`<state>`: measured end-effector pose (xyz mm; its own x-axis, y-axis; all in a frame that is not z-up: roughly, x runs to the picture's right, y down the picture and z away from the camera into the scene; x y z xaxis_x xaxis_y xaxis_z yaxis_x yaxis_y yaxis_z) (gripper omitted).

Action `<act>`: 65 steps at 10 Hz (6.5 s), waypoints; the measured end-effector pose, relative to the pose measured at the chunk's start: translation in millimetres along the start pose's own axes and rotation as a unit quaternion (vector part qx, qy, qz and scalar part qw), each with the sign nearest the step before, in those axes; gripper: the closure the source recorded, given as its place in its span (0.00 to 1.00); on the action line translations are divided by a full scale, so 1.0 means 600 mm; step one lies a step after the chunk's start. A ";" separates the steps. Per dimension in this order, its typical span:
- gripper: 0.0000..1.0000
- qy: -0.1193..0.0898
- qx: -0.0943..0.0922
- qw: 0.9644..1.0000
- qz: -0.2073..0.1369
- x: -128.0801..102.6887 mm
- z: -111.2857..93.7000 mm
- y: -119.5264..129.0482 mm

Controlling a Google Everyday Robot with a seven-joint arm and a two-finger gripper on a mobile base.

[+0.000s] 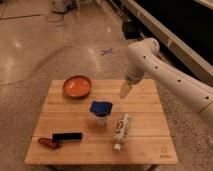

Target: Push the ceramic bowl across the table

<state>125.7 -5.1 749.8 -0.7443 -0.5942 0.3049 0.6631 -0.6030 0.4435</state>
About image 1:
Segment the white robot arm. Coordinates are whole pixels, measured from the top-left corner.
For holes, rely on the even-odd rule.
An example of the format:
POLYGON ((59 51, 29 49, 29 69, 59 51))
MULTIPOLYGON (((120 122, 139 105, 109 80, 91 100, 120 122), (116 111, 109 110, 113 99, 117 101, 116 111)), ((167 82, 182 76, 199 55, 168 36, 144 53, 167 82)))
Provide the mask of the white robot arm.
POLYGON ((159 51, 160 45, 154 38, 127 47, 129 63, 119 96, 125 98, 133 85, 148 73, 213 127, 213 88, 160 60, 157 57, 159 51))

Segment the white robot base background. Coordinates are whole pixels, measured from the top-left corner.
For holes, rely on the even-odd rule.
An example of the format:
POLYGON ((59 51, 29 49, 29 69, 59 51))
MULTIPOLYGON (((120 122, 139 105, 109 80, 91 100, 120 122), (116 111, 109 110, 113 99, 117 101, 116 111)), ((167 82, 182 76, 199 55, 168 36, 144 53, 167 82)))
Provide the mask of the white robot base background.
POLYGON ((80 0, 49 0, 50 11, 53 13, 64 14, 69 9, 80 7, 80 0))

